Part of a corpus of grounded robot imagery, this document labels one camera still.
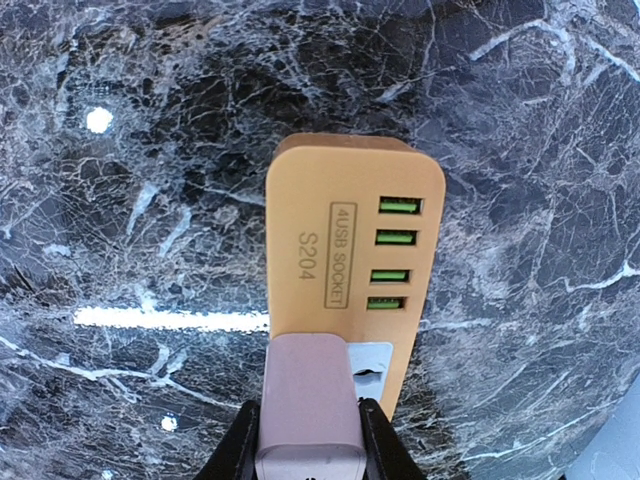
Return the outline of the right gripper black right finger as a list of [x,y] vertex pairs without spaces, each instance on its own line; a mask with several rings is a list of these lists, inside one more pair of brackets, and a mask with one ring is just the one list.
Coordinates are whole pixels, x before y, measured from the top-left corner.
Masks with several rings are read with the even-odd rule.
[[375,399],[359,400],[368,480],[424,480],[396,431]]

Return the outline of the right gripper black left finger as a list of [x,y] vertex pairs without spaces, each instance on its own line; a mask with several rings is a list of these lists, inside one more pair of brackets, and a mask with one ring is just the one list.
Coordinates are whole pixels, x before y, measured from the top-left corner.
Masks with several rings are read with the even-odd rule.
[[255,480],[260,405],[243,403],[231,426],[194,480]]

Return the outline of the pink plug adapter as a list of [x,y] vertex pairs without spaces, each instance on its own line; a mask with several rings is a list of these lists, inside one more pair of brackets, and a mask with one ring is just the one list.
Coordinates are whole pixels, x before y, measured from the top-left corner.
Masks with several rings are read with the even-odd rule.
[[260,479],[355,480],[366,453],[347,344],[284,334],[267,349],[255,468]]

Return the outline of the orange power strip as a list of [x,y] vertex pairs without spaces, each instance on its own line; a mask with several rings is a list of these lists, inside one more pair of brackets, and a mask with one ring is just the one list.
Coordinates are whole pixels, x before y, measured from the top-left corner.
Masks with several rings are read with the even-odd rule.
[[392,348],[392,415],[422,319],[446,191],[436,160],[389,137],[297,133],[266,177],[270,333]]

